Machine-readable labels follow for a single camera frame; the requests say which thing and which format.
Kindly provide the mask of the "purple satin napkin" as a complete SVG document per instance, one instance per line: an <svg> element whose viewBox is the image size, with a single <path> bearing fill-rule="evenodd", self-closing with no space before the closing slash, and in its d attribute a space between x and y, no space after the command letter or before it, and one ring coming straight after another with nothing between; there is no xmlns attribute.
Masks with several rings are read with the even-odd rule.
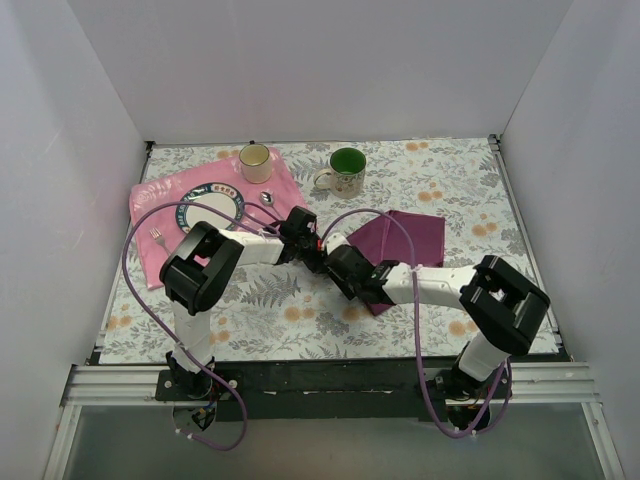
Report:
<svg viewBox="0 0 640 480"><path fill-rule="evenodd" d="M445 219L397 210L378 216L347 237L374 265L397 261L440 268L444 263Z"/></svg>

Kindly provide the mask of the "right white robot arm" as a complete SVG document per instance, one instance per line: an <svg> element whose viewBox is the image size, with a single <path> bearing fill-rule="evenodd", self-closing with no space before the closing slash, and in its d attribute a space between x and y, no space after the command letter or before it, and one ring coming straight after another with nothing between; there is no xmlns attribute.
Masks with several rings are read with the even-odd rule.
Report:
<svg viewBox="0 0 640 480"><path fill-rule="evenodd" d="M329 276L349 299L385 306L418 300L470 316L478 333L445 376L443 388L454 395L479 395L500 364L528 354L550 307L546 293L498 256L486 255L475 266L436 268L397 260L373 265L346 242L325 250Z"/></svg>

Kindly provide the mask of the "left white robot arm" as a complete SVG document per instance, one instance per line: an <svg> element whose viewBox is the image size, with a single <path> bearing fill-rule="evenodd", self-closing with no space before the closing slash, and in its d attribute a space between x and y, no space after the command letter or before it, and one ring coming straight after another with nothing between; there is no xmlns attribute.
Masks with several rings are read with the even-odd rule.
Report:
<svg viewBox="0 0 640 480"><path fill-rule="evenodd" d="M177 336L167 363L174 385L188 398L200 400L212 390L213 377L203 369L214 360L210 310L237 267L301 260L314 273L326 271L315 214L295 207L275 228L274 234L228 231L200 221L162 266Z"/></svg>

